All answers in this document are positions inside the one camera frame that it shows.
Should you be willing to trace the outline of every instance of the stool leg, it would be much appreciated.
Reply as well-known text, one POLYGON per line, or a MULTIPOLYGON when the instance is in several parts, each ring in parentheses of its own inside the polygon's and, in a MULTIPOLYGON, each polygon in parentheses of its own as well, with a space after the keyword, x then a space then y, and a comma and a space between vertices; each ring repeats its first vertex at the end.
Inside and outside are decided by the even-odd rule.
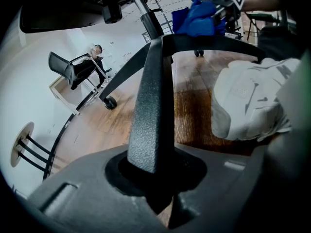
POLYGON ((42 151, 46 152, 47 154, 50 154, 51 151, 48 151, 45 147, 41 146, 39 143, 37 143, 35 140, 33 140, 29 135, 26 136, 28 140, 30 140, 35 146, 40 148, 42 151))
POLYGON ((249 23, 249 29, 248 29, 248 35, 247 35, 247 41, 248 41, 249 35, 250 35, 250 33, 251 33, 251 26, 252 26, 252 20, 251 20, 251 22, 249 23))
POLYGON ((86 78, 85 80, 83 80, 84 84, 90 89, 91 92, 96 93, 96 89, 95 89, 95 88, 92 88, 92 87, 86 82, 86 80, 88 80, 88 81, 92 84, 92 82, 91 82, 88 78, 86 78))
POLYGON ((33 165, 34 167, 38 168, 41 171, 45 171, 45 168, 41 167, 40 165, 38 165, 37 163, 33 162, 31 159, 27 158, 25 155, 23 155, 23 153, 19 152, 18 155, 23 158, 25 161, 27 161, 28 163, 30 163, 31 165, 33 165))
POLYGON ((48 160, 45 159, 44 157, 42 157, 40 154, 36 153, 35 151, 33 151, 30 147, 28 147, 22 140, 18 141, 18 144, 20 144, 22 146, 22 148, 24 148, 27 152, 29 152, 30 154, 32 154, 35 158, 39 159, 40 161, 47 163, 48 160))
POLYGON ((92 90, 93 95, 86 101, 86 103, 84 104, 84 106, 88 106, 90 105, 92 102, 94 102, 94 100, 98 97, 99 93, 98 93, 98 89, 96 87, 96 85, 89 79, 87 78, 87 80, 94 86, 94 90, 92 90))

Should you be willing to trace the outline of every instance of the blue cloth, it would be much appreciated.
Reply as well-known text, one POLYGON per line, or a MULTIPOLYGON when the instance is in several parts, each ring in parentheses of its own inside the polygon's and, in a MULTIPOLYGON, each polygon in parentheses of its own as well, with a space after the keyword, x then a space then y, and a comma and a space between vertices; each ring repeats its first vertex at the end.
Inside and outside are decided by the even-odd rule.
POLYGON ((210 1, 192 0, 191 8, 172 12, 174 33, 185 33, 192 37, 200 35, 224 35, 225 20, 214 26, 211 16, 216 13, 210 1))

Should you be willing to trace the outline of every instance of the person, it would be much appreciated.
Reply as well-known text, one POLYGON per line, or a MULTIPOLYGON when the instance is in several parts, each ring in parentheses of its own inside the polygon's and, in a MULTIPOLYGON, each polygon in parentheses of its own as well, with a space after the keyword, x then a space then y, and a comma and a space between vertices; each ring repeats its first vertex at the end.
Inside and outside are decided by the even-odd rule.
MULTIPOLYGON (((275 11, 280 0, 245 0, 242 11, 275 11)), ((263 140, 291 129, 276 93, 299 65, 304 47, 284 26, 259 33, 261 63, 233 61, 224 68, 212 93, 212 133, 227 140, 263 140)))
MULTIPOLYGON (((83 48, 80 51, 79 56, 86 54, 86 53, 88 53, 90 56, 86 56, 86 57, 78 60, 76 63, 74 63, 77 76, 78 77, 88 77, 92 73, 92 71, 95 68, 95 65, 94 65, 94 62, 91 60, 91 58, 93 60, 95 60, 98 67, 105 74, 106 72, 105 72, 104 67, 103 67, 102 57, 98 56, 102 52, 103 52, 103 48, 99 44, 97 44, 97 45, 90 44, 90 45, 86 46, 85 48, 83 48)), ((101 87, 103 88, 104 82, 105 82, 105 77, 97 68, 95 69, 95 71, 97 72, 97 74, 99 76, 99 83, 101 84, 101 87)))

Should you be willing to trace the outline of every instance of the white sneaker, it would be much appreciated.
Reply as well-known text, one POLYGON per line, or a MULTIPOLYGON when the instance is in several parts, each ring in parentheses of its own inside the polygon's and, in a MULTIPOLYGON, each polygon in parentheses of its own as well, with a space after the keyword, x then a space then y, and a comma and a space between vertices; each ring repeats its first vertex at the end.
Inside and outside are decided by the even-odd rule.
POLYGON ((104 82, 101 84, 101 88, 106 87, 106 85, 109 83, 110 80, 111 78, 105 79, 104 82))
POLYGON ((299 64, 266 58, 261 64, 233 61, 224 68, 212 94, 212 133, 227 140, 258 141, 291 129, 276 97, 299 64))

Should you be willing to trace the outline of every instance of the chair caster wheel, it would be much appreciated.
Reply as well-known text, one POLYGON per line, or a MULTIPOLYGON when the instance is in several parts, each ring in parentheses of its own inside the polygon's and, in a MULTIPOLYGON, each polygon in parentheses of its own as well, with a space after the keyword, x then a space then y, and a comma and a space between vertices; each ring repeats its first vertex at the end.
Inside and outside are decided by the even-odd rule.
POLYGON ((104 100, 104 103, 105 103, 105 107, 108 109, 108 110, 113 110, 114 108, 117 107, 117 102, 116 100, 110 96, 109 98, 105 99, 104 100))

